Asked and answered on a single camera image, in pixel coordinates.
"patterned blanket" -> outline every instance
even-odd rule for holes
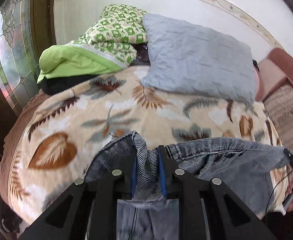
[[[44,77],[99,75],[127,68],[136,58],[132,44],[148,42],[142,24],[146,13],[130,5],[106,6],[101,18],[78,40],[43,51],[38,83]]]
[[[16,147],[9,182],[10,207],[32,223],[107,143],[136,130],[148,149],[208,137],[281,144],[264,105],[173,94],[143,87],[149,67],[101,75],[47,99]],[[276,184],[285,168],[271,172]],[[281,205],[287,181],[271,209]]]

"pillow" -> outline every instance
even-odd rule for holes
[[[256,94],[250,47],[211,28],[156,14],[143,16],[151,70],[147,87],[252,104]]]

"green patterned comforter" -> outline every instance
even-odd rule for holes
[[[127,68],[136,58],[131,44],[148,42],[142,24],[142,16],[146,13],[130,5],[106,6],[98,22],[78,40],[43,51],[38,83],[44,77],[106,74]]]

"black cable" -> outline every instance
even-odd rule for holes
[[[118,136],[114,136],[114,135],[112,135],[111,133],[109,133],[109,135],[113,136],[114,138],[119,138]]]
[[[270,200],[271,200],[271,197],[272,197],[272,194],[273,194],[273,192],[274,192],[274,190],[276,189],[276,187],[286,178],[286,177],[288,177],[291,173],[293,172],[293,170],[289,173],[289,174],[287,174],[282,180],[280,180],[277,184],[276,184],[276,186],[274,187],[274,189],[272,190],[272,192],[271,192],[271,195],[270,195],[270,197],[269,197],[269,200],[268,200],[268,203],[267,203],[267,206],[266,206],[266,214],[265,214],[265,222],[264,222],[264,224],[265,225],[267,225],[267,211],[268,211],[268,206],[269,206],[269,203],[270,203]]]

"blue jeans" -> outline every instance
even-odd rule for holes
[[[136,191],[131,201],[118,201],[118,239],[178,239],[178,201],[162,197],[158,153],[156,149],[147,150],[137,132],[102,148],[93,158],[85,180],[99,179],[116,169],[133,145],[137,149]],[[273,190],[269,171],[289,164],[282,147],[226,137],[170,144],[165,149],[179,168],[197,178],[222,179],[256,214],[266,208]]]

